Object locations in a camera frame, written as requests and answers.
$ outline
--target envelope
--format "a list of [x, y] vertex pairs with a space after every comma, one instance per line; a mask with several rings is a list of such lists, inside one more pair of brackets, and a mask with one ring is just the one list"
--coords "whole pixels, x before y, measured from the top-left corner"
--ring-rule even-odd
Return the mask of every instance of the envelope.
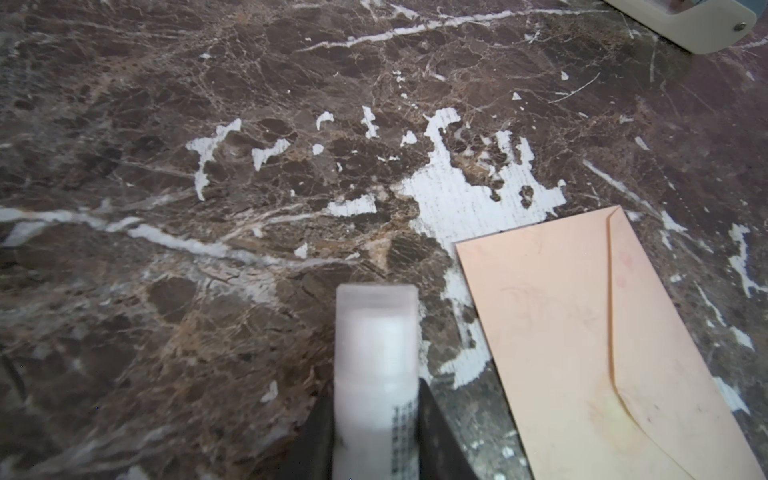
[[620, 207], [456, 250], [537, 480], [765, 479]]

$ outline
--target glue stick cap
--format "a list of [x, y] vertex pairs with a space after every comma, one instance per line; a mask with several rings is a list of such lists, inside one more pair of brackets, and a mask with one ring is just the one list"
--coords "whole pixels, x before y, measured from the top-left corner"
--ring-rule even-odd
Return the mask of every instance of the glue stick cap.
[[346, 283], [336, 289], [334, 377], [343, 382], [419, 378], [419, 289]]

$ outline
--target pink envelope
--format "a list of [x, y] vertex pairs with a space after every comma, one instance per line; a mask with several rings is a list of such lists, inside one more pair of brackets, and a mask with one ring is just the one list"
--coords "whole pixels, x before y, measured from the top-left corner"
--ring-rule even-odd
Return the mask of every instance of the pink envelope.
[[620, 207], [456, 250], [537, 480], [765, 479]]

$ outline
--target envelope flap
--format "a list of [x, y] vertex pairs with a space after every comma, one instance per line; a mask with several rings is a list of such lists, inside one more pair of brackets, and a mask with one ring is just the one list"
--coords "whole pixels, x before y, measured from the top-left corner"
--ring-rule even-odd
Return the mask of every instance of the envelope flap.
[[609, 231], [613, 377], [630, 414], [696, 480], [765, 479], [622, 210]]

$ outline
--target glue stick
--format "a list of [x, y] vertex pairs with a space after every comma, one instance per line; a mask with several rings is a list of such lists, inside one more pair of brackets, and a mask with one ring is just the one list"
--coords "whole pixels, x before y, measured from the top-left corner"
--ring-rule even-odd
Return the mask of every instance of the glue stick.
[[418, 480], [419, 291], [336, 290], [333, 480]]

